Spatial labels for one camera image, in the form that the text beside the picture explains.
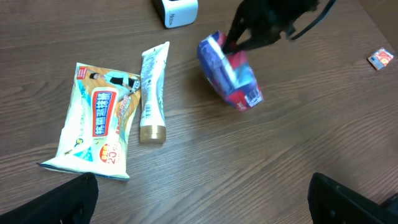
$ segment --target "tube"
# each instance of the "tube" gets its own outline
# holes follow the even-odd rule
[[[163,112],[163,84],[170,42],[160,44],[142,53],[141,143],[166,141],[166,123]]]

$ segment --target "cartoon image on package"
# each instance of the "cartoon image on package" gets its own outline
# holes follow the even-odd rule
[[[77,63],[57,155],[39,166],[129,180],[127,144],[140,86],[139,75]]]

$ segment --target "small box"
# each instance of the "small box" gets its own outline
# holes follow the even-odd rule
[[[394,56],[386,49],[381,48],[372,56],[368,57],[369,63],[376,69],[380,70],[387,66],[387,64],[394,58]]]

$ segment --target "wooden table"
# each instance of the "wooden table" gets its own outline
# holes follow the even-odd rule
[[[202,0],[194,24],[166,30],[150,1],[1,1],[0,213],[76,177],[36,165],[57,150],[76,62],[139,73],[141,53],[167,40],[167,142],[139,144],[139,110],[130,181],[98,178],[92,223],[311,223],[314,172],[377,203],[398,192],[398,62],[367,63],[392,49],[359,3],[339,1],[296,42],[248,52],[265,102],[239,113],[196,57],[239,2]]]

